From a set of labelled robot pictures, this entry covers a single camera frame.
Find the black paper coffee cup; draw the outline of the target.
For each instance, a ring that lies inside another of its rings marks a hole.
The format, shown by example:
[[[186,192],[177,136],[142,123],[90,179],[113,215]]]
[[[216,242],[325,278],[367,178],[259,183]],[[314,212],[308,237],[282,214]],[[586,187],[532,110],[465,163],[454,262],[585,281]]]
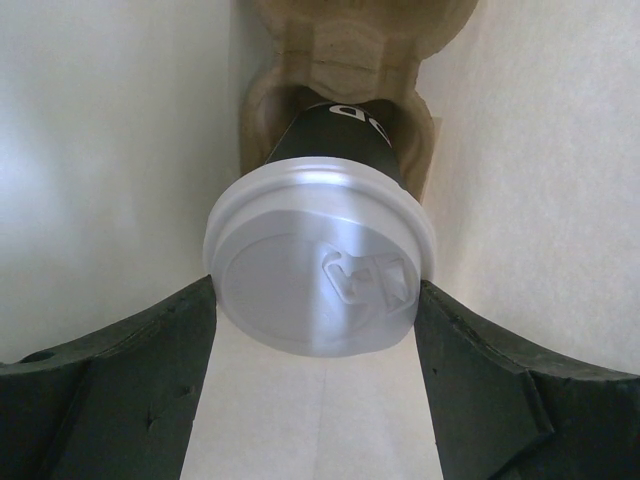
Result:
[[[397,156],[382,125],[354,105],[323,103],[299,113],[267,157],[267,163],[330,157],[371,167],[395,180],[403,189]]]

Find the white plastic cup lid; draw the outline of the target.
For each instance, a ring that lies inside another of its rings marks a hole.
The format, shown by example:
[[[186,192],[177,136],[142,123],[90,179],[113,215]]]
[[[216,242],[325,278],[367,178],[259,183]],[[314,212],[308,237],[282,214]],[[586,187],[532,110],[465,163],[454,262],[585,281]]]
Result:
[[[213,206],[203,263],[223,314],[256,341],[308,357],[387,349],[433,277],[435,234],[391,177],[331,157],[276,161]]]

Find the kraft paper bag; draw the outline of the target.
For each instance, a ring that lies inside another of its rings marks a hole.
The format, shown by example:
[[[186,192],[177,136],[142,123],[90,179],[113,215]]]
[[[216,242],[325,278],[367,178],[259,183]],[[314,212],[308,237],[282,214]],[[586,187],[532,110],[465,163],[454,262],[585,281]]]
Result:
[[[1,5],[1,359],[203,274],[270,60],[247,1]],[[639,5],[482,1],[421,65],[436,284],[546,348],[639,370]],[[415,338],[316,359],[220,318],[186,479],[438,479]]]

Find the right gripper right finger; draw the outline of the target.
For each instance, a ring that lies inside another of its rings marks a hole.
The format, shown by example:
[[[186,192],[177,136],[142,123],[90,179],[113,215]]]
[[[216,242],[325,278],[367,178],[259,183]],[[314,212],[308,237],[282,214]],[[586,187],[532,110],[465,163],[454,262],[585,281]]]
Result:
[[[638,478],[638,376],[535,344],[429,281],[414,327],[444,478]]]

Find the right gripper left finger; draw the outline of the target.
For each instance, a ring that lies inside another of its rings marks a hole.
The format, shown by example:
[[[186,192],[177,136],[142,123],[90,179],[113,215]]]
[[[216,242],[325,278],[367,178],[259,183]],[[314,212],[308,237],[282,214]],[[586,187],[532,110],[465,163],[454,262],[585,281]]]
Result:
[[[1,368],[5,479],[177,479],[216,332],[202,278]]]

